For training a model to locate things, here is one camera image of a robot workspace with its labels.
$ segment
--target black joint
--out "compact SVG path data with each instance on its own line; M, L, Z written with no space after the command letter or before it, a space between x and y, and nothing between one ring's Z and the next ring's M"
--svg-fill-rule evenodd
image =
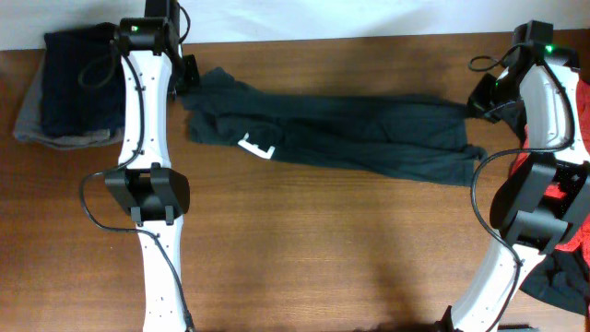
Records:
M186 177L156 162L150 169L110 172L105 175L105 183L123 211L139 226L151 220L166 220L172 225L190 205Z
M195 56L192 54L186 55L183 57L183 62L185 67L184 76L179 77L175 89L180 95L188 92L191 88L198 88L201 85L201 78L199 76L199 69L196 65Z
M141 220L141 210L139 207L131 207L131 220L138 226L143 226L143 222Z
M123 18L119 23L119 49L125 55L131 51L151 51L156 56L165 53L172 61L172 76L178 79L184 75L183 59L178 52L178 8L174 0L148 0L145 18Z
M166 206L166 225L172 226L174 224L174 207Z
M492 100L490 91L496 84L496 77L492 74L484 75L479 81L476 88L469 95L467 108L474 117L486 119L495 124L501 120L498 114L490 112Z
M491 226L509 245L519 243L550 254L571 239L590 213L589 172L586 165L557 163L551 153L532 153L496 193ZM564 198L545 196L552 184Z

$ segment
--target navy blue garment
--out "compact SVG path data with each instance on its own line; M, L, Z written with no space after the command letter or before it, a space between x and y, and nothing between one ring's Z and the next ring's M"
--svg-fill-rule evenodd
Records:
M547 304L588 316L588 265L580 250L555 250L535 267L520 290Z
M266 94L218 68L182 95L191 139L276 148L271 160L469 185L483 148L467 144L467 107L431 96L312 97Z
M103 23L88 29L45 34L47 51L42 79L41 129L47 136L82 136L87 132L124 127L125 85L121 57L115 57L114 77L100 89L83 89L80 72L92 61L85 82L96 84L112 66L109 41L115 26Z

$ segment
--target clothing tag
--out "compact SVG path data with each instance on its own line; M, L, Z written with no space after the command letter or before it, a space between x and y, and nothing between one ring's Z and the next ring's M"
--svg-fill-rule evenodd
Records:
M248 137L250 137L250 134L246 133L246 135L244 135L244 137L238 142L238 145L252 152L256 156L266 160L269 160L273 156L273 153L275 153L275 147L271 146L268 148L268 151L263 151L258 147L257 144L249 143Z

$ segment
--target red cloth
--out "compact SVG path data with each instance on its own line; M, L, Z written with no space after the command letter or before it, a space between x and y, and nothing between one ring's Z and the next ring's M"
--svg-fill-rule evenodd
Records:
M580 131L586 150L590 151L590 84L583 82L578 83L576 89L576 103L578 105L578 117L580 121ZM524 148L528 148L528 139ZM528 157L527 154L521 153L516 157L511 174L520 167ZM564 198L565 194L557 185L551 185L545 192L545 196ZM564 252L572 252L582 247L582 256L588 266L590 266L590 216L586 218L580 230L566 244L559 244L556 249Z

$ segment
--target wooden surface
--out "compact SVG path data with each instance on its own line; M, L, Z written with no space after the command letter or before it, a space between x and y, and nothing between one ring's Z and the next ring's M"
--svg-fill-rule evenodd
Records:
M583 53L590 31L559 32ZM466 62L500 56L508 34L185 47L202 72L222 66L273 92L316 95L430 93L465 101L480 75ZM77 185L113 165L119 146L61 152L19 144L11 132L41 52L0 53L0 330L140 331L143 270L134 235L105 233L83 215ZM174 168L191 183L183 284L199 328L346 331L433 322L466 290L489 236L468 189L260 160L238 148L188 141L179 102L168 114ZM468 122L473 144L517 146L505 124ZM479 185L483 214L510 159ZM131 221L104 185L91 208L112 225ZM503 323L582 331L581 316L519 292Z

